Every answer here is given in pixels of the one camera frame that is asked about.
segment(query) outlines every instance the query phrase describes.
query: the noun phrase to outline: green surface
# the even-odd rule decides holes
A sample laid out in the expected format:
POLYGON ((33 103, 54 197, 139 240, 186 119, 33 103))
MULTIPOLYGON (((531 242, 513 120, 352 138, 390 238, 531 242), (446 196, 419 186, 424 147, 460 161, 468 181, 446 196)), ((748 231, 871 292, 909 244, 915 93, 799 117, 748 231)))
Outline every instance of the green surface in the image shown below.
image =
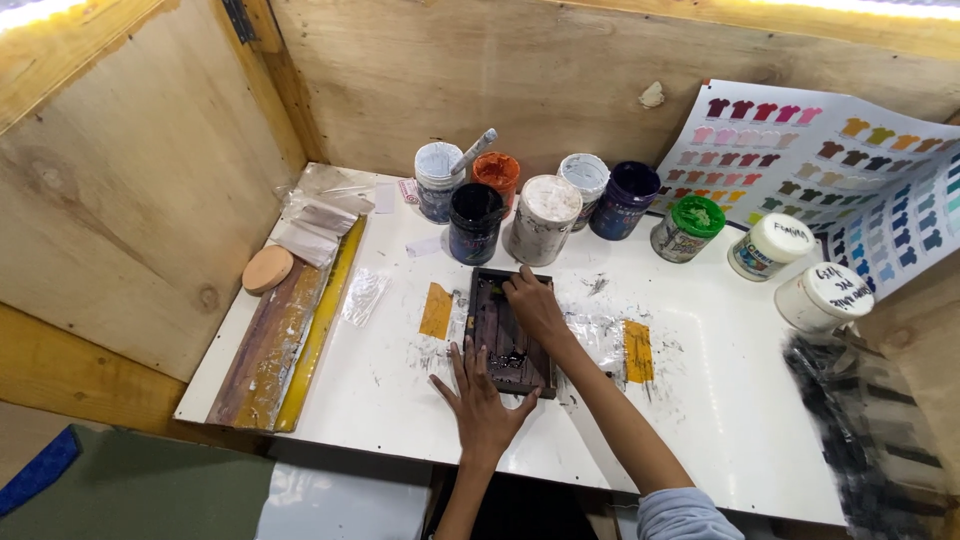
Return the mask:
POLYGON ((73 426, 81 454, 0 519, 0 539, 254 538, 271 459, 129 431, 73 426))
POLYGON ((681 231, 700 238, 720 234, 727 217, 716 203, 699 195, 687 195, 673 206, 670 217, 681 231))

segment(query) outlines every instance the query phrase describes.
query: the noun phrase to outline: person's left hand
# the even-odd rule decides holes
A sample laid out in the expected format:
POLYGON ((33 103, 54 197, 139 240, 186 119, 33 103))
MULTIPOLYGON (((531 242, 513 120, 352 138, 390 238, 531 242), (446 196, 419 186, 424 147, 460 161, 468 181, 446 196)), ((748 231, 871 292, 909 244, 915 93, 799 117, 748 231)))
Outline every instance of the person's left hand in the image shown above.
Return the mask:
POLYGON ((515 409, 500 403, 500 393, 487 374, 487 347, 480 348, 479 359, 473 353, 473 340, 467 338, 467 357, 461 360, 460 349, 450 343, 450 360, 453 375, 460 389, 460 396, 450 390, 436 375, 431 375, 440 393, 453 409, 460 431, 460 446, 463 454, 461 465, 476 465, 496 468, 510 441, 523 425, 523 421, 537 406, 540 389, 537 388, 515 409))

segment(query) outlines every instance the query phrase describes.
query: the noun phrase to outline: white work surface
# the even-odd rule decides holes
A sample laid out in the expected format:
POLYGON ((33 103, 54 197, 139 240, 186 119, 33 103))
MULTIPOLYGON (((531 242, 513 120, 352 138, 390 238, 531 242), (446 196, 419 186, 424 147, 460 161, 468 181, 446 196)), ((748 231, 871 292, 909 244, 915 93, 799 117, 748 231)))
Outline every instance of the white work surface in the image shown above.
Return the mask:
MULTIPOLYGON (((399 180, 328 167, 325 175, 358 184, 399 180)), ((504 248, 512 217, 487 267, 516 270, 504 248)), ((628 383, 627 397, 657 430, 697 486, 723 508, 844 525, 837 490, 812 419, 784 364, 788 325, 774 289, 817 254, 765 283, 730 268, 726 250, 743 235, 727 227, 695 259, 673 264, 650 247, 660 219, 643 217, 633 234, 610 242, 589 228, 567 240, 560 257, 536 269, 552 276, 561 308, 629 318, 650 328, 655 378, 628 383), (589 296, 598 278, 609 280, 589 296)), ((354 271, 394 282, 363 329, 336 321, 291 437, 359 451, 457 463, 453 414, 429 382, 453 387, 446 341, 419 334, 430 282, 468 298, 472 268, 445 252, 409 258, 404 246, 446 235, 396 191, 396 211, 371 214, 354 271)), ((202 423, 250 323, 257 297, 241 291, 180 402, 176 418, 202 423)), ((463 341, 463 329, 447 340, 463 341)), ((504 396, 508 406, 519 400, 504 396)), ((540 400, 497 470, 636 493, 587 408, 569 384, 540 400)))

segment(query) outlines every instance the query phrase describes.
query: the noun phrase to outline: round wooden lid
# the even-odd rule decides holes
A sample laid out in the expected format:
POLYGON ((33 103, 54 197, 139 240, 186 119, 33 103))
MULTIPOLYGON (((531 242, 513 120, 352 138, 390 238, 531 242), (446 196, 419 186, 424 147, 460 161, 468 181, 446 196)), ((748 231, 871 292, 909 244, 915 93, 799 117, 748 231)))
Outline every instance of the round wooden lid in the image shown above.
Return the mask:
POLYGON ((294 256, 280 246, 267 246, 247 263, 243 270, 243 288, 260 294, 274 288, 290 273, 294 256))

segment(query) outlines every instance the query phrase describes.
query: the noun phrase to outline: color chart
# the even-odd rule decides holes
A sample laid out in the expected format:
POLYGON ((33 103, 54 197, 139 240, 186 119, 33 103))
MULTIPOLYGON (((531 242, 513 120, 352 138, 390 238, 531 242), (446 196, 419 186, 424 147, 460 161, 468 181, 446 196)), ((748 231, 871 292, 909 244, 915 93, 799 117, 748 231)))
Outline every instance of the color chart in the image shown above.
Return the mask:
POLYGON ((650 210, 696 194, 742 229, 792 215, 883 298, 960 244, 958 153, 960 127, 852 96, 706 81, 650 210))

